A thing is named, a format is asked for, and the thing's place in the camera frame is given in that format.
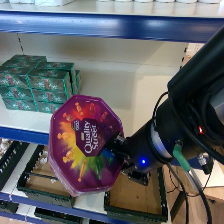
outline white shelf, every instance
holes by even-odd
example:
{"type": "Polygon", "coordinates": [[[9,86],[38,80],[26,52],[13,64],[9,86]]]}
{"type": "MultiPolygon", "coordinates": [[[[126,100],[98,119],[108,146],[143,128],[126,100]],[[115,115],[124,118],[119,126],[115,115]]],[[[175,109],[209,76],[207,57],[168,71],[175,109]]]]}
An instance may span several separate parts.
{"type": "MultiPolygon", "coordinates": [[[[101,97],[120,117],[125,136],[130,136],[151,118],[170,79],[165,75],[91,71],[83,74],[81,94],[101,97]]],[[[1,98],[0,111],[0,127],[49,133],[51,114],[7,110],[1,98]]]]}
{"type": "Polygon", "coordinates": [[[220,4],[183,4],[174,3],[139,3],[139,2],[100,2],[96,0],[76,0],[60,7],[40,7],[34,4],[0,4],[3,11],[50,12],[50,13],[87,13],[87,14],[122,14],[146,16],[205,17],[222,18],[224,3],[220,4]]]}

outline green box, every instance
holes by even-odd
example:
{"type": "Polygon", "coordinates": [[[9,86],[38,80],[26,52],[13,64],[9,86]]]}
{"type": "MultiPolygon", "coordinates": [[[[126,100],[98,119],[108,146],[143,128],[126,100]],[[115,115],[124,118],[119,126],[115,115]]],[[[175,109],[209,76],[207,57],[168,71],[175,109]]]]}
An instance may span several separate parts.
{"type": "Polygon", "coordinates": [[[64,91],[68,94],[71,88],[69,73],[66,71],[33,69],[28,74],[30,87],[47,91],[64,91]]]}
{"type": "Polygon", "coordinates": [[[0,86],[0,95],[2,98],[33,100],[31,90],[20,87],[0,86]]]}
{"type": "Polygon", "coordinates": [[[75,79],[75,65],[74,63],[67,62],[40,62],[37,66],[38,69],[48,69],[48,70],[61,70],[67,71],[70,75],[70,82],[73,83],[75,79]]]}
{"type": "Polygon", "coordinates": [[[8,60],[2,64],[5,67],[13,68],[35,68],[39,62],[8,60]]]}
{"type": "Polygon", "coordinates": [[[10,60],[14,61],[30,61],[30,62],[46,62],[46,56],[21,55],[16,54],[10,60]]]}
{"type": "Polygon", "coordinates": [[[27,74],[31,68],[9,68],[0,66],[0,86],[29,88],[27,74]]]}
{"type": "Polygon", "coordinates": [[[68,90],[68,94],[65,92],[52,92],[32,89],[33,98],[36,101],[41,101],[45,103],[65,103],[71,96],[71,88],[68,90]]]}
{"type": "Polygon", "coordinates": [[[33,100],[16,100],[3,98],[5,107],[8,110],[25,110],[25,111],[37,111],[33,100]]]}
{"type": "Polygon", "coordinates": [[[44,102],[37,102],[36,105],[39,112],[43,113],[50,113],[53,114],[57,109],[59,109],[63,103],[44,103],[44,102]]]}

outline label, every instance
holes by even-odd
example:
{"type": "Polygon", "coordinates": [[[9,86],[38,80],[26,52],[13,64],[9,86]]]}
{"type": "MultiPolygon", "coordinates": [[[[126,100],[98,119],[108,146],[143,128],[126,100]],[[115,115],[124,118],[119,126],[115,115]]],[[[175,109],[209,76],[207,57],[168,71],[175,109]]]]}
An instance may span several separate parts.
{"type": "Polygon", "coordinates": [[[76,132],[76,145],[87,157],[98,156],[105,144],[104,131],[94,119],[76,119],[72,123],[76,132]]]}

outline metal shelf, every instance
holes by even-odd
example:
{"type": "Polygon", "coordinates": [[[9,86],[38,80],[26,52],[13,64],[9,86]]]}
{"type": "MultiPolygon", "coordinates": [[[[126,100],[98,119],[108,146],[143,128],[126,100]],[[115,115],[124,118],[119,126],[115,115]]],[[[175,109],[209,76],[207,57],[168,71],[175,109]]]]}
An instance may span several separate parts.
{"type": "Polygon", "coordinates": [[[223,4],[77,0],[61,7],[37,7],[5,3],[0,5],[0,32],[199,43],[223,26],[223,15],[223,4]]]}

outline blue shelf edge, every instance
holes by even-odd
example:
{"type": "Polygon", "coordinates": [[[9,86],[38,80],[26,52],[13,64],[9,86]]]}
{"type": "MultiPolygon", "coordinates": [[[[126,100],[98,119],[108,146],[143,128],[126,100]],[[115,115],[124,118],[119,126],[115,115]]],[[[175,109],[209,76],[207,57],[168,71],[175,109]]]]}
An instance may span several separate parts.
{"type": "Polygon", "coordinates": [[[207,42],[224,18],[0,11],[0,32],[207,42]]]}
{"type": "Polygon", "coordinates": [[[9,218],[9,219],[17,219],[17,220],[20,220],[20,221],[26,221],[26,217],[25,216],[18,215],[18,214],[11,214],[11,213],[0,211],[0,216],[6,217],[6,218],[9,218]]]}
{"type": "Polygon", "coordinates": [[[0,137],[8,138],[8,139],[16,140],[16,141],[21,141],[21,142],[48,145],[49,134],[0,127],[0,137]]]}
{"type": "Polygon", "coordinates": [[[48,209],[48,210],[52,210],[56,212],[66,213],[69,215],[75,215],[75,216],[83,217],[83,218],[89,218],[89,219],[98,220],[98,221],[102,221],[106,223],[130,224],[128,222],[124,222],[124,221],[120,221],[116,219],[110,219],[106,214],[90,212],[90,211],[85,211],[85,210],[76,209],[76,208],[65,208],[62,206],[47,204],[47,203],[43,203],[39,201],[33,201],[33,200],[30,200],[29,198],[20,197],[16,195],[12,195],[12,201],[15,203],[32,205],[38,208],[44,208],[44,209],[48,209]]]}
{"type": "Polygon", "coordinates": [[[6,194],[6,193],[2,193],[2,192],[0,192],[0,200],[3,200],[3,201],[10,201],[9,195],[6,194]]]}

